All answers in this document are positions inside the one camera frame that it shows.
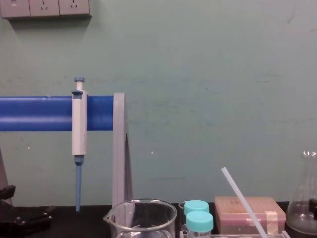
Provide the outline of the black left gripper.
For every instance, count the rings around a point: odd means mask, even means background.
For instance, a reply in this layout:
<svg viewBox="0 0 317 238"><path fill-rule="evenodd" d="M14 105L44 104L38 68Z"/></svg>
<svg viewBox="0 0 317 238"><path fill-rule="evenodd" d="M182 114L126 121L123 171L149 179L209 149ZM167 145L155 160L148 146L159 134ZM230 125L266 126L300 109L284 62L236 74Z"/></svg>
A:
<svg viewBox="0 0 317 238"><path fill-rule="evenodd" d="M0 204L13 206L16 186L0 188ZM24 238L50 229L55 206L15 207L13 220L0 223L1 238Z"/></svg>

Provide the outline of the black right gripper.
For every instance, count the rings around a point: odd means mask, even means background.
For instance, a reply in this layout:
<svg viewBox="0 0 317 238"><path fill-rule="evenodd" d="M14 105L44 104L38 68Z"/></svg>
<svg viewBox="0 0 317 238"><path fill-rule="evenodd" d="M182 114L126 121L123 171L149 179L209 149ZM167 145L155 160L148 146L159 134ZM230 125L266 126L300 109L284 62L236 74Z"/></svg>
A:
<svg viewBox="0 0 317 238"><path fill-rule="evenodd" d="M317 213L317 200L309 199L309 211ZM285 230L291 238L316 238L316 222L285 222Z"/></svg>

